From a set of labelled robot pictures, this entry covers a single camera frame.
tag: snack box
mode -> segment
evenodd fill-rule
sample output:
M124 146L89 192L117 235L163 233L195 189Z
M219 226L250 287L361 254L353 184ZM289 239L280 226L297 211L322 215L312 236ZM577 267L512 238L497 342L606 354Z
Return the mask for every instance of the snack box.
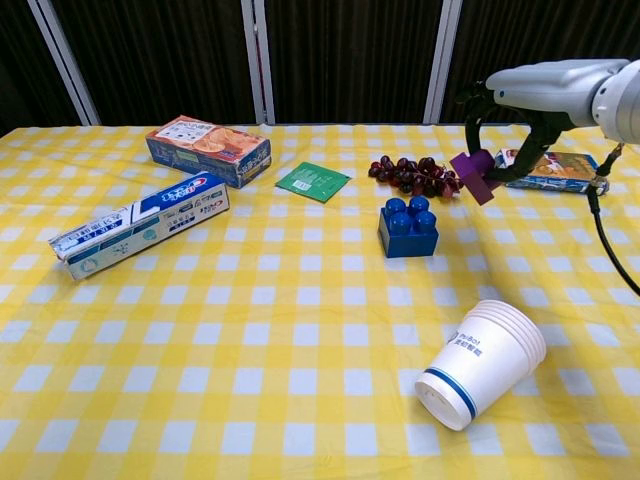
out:
M516 149L503 148L496 155L496 166L506 168L513 165L518 154ZM533 171L524 178L507 183L507 187L535 188L562 192L584 193L596 174L598 164L585 153L546 152ZM598 195L609 189L605 182L598 187Z
M236 188L271 165L268 139L184 115L146 139L154 162L188 173L205 170Z

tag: cardboard box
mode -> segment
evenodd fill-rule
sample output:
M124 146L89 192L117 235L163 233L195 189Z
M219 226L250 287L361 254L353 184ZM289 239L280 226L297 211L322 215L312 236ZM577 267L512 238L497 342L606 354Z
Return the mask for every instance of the cardboard box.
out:
M49 240L79 280L229 208L225 183L208 172Z
M518 150L503 148L496 155L496 166L506 168L513 165ZM533 171L524 178L507 183L507 187L533 188L561 192L584 193L596 174L598 164L585 153L546 152ZM609 189L605 182L598 187L598 195Z
M189 173L207 171L241 188L271 165L271 142L181 115L147 135L153 160Z

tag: purple block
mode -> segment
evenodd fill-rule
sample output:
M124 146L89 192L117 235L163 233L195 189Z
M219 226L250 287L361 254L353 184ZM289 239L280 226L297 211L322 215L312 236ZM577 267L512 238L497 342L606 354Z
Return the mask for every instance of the purple block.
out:
M486 150L478 150L471 156L461 153L451 160L451 166L479 205L484 205L491 200L493 198L491 190L502 185L495 180L485 181L482 178L494 165L493 157Z

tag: toothpaste box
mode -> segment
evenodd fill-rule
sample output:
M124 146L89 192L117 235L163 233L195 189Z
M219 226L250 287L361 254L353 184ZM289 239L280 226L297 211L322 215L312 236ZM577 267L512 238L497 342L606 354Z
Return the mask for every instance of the toothpaste box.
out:
M49 240L79 280L229 208L225 183L208 172Z

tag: black cable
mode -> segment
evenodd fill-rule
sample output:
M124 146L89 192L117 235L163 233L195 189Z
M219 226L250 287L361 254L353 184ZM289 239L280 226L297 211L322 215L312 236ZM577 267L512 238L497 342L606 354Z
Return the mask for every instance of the black cable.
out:
M611 248L609 240L607 240L607 236L604 233L602 220L600 219L600 201L598 200L598 191L596 189L597 182L609 175L609 172L611 171L611 165L613 165L613 162L616 161L621 153L622 144L618 144L618 146L607 156L605 162L596 170L596 178L591 183L591 185L587 187L586 194L587 200L589 201L589 208L591 210L591 213L593 214L594 220L596 221L596 230L598 231L598 236L600 237L600 241L602 242L604 250L607 252L611 263L613 263L613 266L616 267L616 270L618 271L620 276L623 278L626 284L629 285L629 288L631 288L631 290L633 290L633 292L640 297L640 286L638 286L638 284L633 281L633 279L624 269L624 267L618 260L618 257Z

